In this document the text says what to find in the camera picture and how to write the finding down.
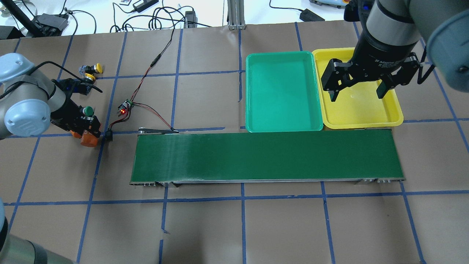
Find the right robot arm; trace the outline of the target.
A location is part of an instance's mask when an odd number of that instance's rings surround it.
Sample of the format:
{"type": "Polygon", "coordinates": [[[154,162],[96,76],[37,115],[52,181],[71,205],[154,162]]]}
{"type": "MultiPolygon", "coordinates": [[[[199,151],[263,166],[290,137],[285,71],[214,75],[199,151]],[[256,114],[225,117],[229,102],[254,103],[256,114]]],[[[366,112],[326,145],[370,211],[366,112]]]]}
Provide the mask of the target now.
{"type": "Polygon", "coordinates": [[[360,22],[362,33],[348,62],[333,58],[324,70],[332,102],[345,88],[377,80],[382,99],[415,74],[421,84],[436,67],[450,87],[468,92],[467,0],[350,0],[344,20],[360,22]]]}

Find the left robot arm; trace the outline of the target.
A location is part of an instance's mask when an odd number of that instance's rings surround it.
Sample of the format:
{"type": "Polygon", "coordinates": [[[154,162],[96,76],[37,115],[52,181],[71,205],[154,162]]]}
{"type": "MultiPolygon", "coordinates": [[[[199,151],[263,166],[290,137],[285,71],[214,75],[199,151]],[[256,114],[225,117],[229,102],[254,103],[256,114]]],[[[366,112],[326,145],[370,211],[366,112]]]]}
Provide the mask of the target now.
{"type": "Polygon", "coordinates": [[[50,125],[72,132],[83,138],[85,134],[96,139],[101,136],[101,123],[89,106],[77,105],[73,94],[88,95],[95,86],[95,73],[102,73],[100,64],[84,66],[80,76],[54,80],[40,71],[44,65],[57,63],[45,61],[39,65],[26,57],[10,52],[1,56],[1,139],[12,135],[33,137],[43,134],[50,125]]]}

